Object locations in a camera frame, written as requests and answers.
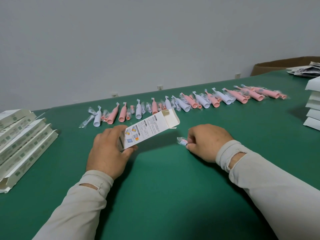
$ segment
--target stack of paper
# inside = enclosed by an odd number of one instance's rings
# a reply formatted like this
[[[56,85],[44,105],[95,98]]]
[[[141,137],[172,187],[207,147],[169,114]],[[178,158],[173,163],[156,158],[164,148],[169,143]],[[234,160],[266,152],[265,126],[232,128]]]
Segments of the stack of paper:
[[[320,131],[320,76],[309,80],[306,90],[312,90],[312,92],[306,104],[306,107],[310,108],[310,110],[303,125]]]
[[[7,193],[58,137],[29,110],[0,113],[0,193]]]
[[[287,73],[293,74],[295,76],[309,76],[309,77],[317,77],[320,76],[320,63],[310,62],[310,65],[305,66],[297,66],[288,68]]]

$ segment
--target gray wall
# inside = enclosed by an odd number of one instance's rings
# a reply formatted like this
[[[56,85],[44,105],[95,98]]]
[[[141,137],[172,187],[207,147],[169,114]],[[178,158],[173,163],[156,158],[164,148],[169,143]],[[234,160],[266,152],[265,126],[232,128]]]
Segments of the gray wall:
[[[318,8],[319,0],[0,0],[0,110],[228,80],[255,63],[320,55]]]

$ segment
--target white long sleeve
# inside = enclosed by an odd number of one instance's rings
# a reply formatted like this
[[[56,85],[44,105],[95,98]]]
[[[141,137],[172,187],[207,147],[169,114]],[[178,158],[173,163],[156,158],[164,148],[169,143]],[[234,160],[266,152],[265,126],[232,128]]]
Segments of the white long sleeve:
[[[94,185],[98,190],[80,186]],[[68,190],[58,208],[42,226],[33,240],[90,240],[94,239],[99,223],[100,211],[106,207],[106,196],[113,179],[107,174],[90,170]]]
[[[230,160],[238,152],[246,154],[230,170]],[[319,190],[235,140],[219,150],[216,162],[246,191],[280,240],[320,239]]]

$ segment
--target person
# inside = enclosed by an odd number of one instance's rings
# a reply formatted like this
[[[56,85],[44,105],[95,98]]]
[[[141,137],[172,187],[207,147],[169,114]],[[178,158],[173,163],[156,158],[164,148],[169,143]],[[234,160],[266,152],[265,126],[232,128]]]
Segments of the person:
[[[124,171],[135,145],[118,150],[125,125],[106,129],[93,142],[86,173],[72,186],[33,238],[94,239],[99,214],[113,181]],[[186,148],[217,163],[232,183],[243,188],[279,239],[320,239],[320,191],[249,150],[218,126],[189,129]]]

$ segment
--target person's right arm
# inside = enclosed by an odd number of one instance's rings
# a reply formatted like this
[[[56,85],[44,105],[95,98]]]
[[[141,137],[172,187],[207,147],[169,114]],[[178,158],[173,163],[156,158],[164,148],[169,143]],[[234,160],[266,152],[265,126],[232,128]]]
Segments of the person's right arm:
[[[216,162],[282,239],[320,239],[320,191],[249,150],[218,126],[189,130],[190,152]]]

